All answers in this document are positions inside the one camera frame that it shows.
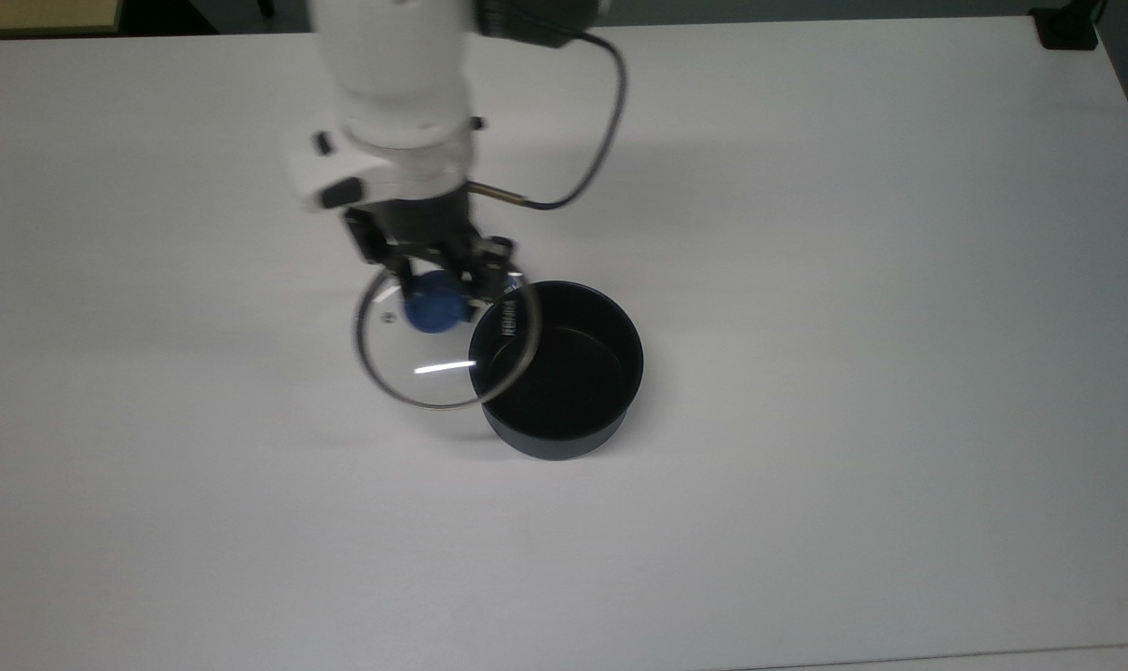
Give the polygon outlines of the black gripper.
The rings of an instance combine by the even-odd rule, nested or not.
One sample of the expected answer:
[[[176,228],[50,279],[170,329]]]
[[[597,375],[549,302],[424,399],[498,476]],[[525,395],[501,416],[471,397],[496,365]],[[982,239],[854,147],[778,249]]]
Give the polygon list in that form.
[[[431,264],[461,280],[470,308],[492,303],[492,273],[505,273],[513,266],[514,242],[479,233],[467,194],[391,198],[349,208],[343,212],[343,224],[365,263],[393,270],[403,301],[416,293],[414,262]]]

